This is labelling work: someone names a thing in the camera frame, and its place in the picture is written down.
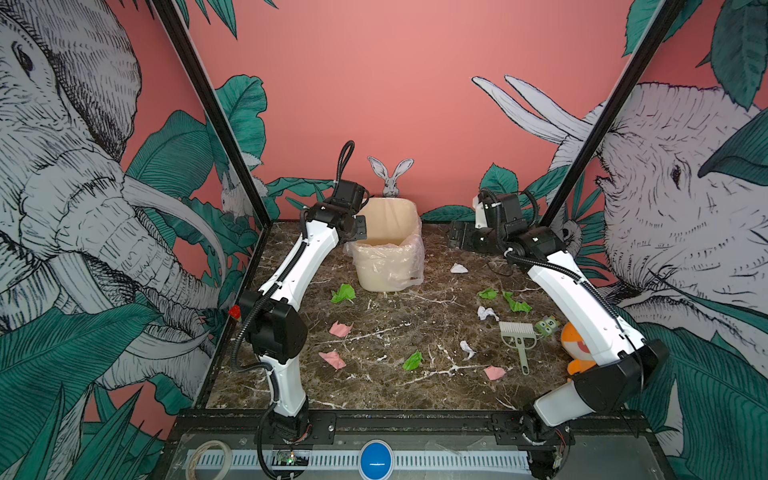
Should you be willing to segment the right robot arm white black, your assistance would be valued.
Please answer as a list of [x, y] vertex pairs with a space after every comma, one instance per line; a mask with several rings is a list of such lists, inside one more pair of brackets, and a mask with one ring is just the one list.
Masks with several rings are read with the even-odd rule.
[[594, 366], [544, 394], [524, 410], [528, 442], [546, 443], [559, 427], [592, 413], [611, 413], [642, 394], [669, 357], [660, 340], [630, 326], [589, 282], [563, 241], [548, 226], [526, 220], [518, 195], [480, 189], [475, 221], [455, 222], [450, 243], [462, 250], [499, 254], [518, 266], [554, 301], [581, 336]]

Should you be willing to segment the cream trash bin with bag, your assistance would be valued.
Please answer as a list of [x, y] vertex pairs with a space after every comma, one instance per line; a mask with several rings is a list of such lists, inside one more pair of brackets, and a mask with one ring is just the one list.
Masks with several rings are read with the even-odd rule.
[[369, 292], [399, 292], [424, 281], [425, 248], [416, 204], [403, 198], [373, 198], [361, 209], [367, 238], [350, 242], [359, 284]]

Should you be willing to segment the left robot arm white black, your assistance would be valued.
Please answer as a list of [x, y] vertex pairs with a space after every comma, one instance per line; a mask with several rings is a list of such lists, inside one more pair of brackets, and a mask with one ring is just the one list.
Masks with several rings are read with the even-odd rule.
[[303, 441], [311, 431], [300, 378], [299, 355], [308, 336], [299, 315], [301, 302], [333, 249], [367, 237], [365, 218], [359, 212], [368, 199], [362, 185], [336, 181], [328, 199], [302, 211], [299, 237], [274, 274], [257, 291], [242, 294], [230, 311], [242, 317], [230, 370], [266, 373], [271, 400], [265, 420], [288, 444]]

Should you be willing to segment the light green hand brush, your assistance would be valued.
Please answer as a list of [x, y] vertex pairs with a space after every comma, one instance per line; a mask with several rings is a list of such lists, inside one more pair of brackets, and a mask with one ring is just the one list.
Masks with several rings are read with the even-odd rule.
[[522, 374], [529, 375], [527, 351], [534, 348], [538, 343], [534, 326], [530, 323], [504, 321], [500, 321], [498, 326], [502, 342], [518, 353]]

